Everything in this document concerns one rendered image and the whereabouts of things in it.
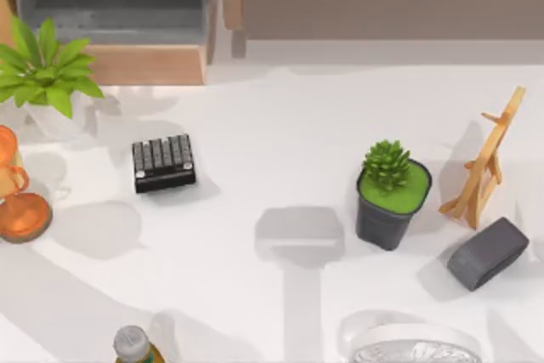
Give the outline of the small black keypad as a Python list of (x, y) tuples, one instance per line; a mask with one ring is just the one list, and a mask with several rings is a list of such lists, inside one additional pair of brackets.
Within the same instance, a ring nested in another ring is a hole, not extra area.
[(132, 143), (137, 194), (196, 183), (196, 165), (187, 133)]

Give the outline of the succulent in black pot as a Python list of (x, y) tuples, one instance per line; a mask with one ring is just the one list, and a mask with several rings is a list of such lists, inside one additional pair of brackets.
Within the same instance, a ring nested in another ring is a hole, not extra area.
[(399, 140), (383, 139), (366, 152), (355, 184), (355, 233), (382, 250), (395, 250), (433, 185), (428, 168)]

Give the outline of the pale wooden drawer front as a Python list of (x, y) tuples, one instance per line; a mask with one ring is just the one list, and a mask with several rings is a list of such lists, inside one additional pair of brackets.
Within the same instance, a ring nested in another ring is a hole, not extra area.
[(99, 85), (202, 85), (206, 82), (207, 47), (189, 44), (93, 44), (90, 67)]

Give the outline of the small wooden easel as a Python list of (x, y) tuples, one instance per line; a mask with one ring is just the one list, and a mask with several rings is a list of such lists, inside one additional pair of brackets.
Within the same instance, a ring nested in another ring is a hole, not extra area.
[(456, 220), (464, 217), (473, 230), (479, 227), (480, 217), (488, 200), (503, 181), (498, 151), (525, 94), (526, 88), (518, 86), (500, 115), (480, 113), (483, 118), (493, 122), (494, 127), (478, 155), (464, 164), (464, 168), (468, 170), (467, 180), (456, 197), (439, 207), (441, 214)]

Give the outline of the bottle with grey cap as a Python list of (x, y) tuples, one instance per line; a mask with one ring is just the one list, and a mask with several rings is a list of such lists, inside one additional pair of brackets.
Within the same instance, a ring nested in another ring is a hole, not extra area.
[(139, 326), (121, 327), (114, 336), (115, 363), (166, 363), (159, 349)]

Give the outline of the white fan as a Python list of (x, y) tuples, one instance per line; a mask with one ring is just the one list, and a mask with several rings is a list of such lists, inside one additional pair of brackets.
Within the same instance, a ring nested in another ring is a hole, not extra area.
[(426, 323), (376, 326), (352, 337), (349, 363), (483, 363), (479, 342), (465, 332)]

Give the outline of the dark grey rounded box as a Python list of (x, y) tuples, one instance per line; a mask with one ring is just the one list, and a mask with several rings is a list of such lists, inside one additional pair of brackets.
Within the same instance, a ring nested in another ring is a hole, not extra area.
[(447, 269), (470, 292), (512, 265), (530, 239), (513, 222), (501, 217), (460, 245), (450, 256)]

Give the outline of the green plant in white pot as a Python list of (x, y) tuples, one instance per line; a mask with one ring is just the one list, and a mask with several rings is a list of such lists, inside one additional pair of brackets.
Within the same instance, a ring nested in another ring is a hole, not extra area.
[(79, 136), (85, 120), (81, 97), (105, 97), (92, 78), (95, 57), (86, 51), (91, 40), (62, 43), (51, 18), (37, 31), (16, 15), (10, 24), (14, 45), (0, 43), (0, 104), (13, 101), (51, 139)]

